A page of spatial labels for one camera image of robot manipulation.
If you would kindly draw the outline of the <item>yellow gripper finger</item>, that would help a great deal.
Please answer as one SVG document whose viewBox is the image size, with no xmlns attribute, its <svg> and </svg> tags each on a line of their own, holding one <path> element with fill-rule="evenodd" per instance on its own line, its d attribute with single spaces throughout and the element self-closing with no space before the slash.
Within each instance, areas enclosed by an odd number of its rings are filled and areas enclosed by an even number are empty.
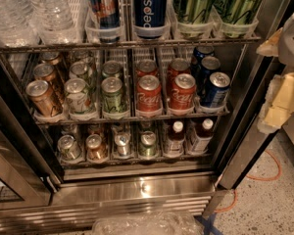
<svg viewBox="0 0 294 235">
<path fill-rule="evenodd" d="M 256 53 L 265 57 L 278 56 L 278 41 L 282 32 L 282 28 L 277 30 L 269 39 L 262 43 L 256 50 Z"/>
<path fill-rule="evenodd" d="M 294 72 L 275 75 L 269 84 L 257 123 L 264 134 L 276 132 L 294 113 Z"/>
</svg>

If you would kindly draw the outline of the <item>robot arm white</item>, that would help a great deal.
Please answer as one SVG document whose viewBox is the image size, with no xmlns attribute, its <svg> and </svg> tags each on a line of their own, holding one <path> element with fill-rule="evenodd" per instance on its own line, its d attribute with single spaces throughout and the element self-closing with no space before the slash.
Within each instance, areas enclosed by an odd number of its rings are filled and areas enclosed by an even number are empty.
<svg viewBox="0 0 294 235">
<path fill-rule="evenodd" d="M 261 44 L 257 54 L 277 57 L 289 68 L 284 75 L 276 75 L 269 83 L 266 101 L 261 107 L 258 130 L 264 134 L 276 132 L 294 113 L 294 13 L 284 26 Z"/>
</svg>

